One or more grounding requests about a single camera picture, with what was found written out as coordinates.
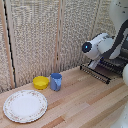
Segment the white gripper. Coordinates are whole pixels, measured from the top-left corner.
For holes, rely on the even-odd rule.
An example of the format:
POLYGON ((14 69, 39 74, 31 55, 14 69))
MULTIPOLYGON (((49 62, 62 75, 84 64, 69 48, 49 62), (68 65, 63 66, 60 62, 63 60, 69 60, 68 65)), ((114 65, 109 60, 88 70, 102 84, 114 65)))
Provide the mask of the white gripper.
POLYGON ((88 64, 88 68, 95 69, 99 62, 100 62, 100 59, 91 60, 90 63, 88 64))

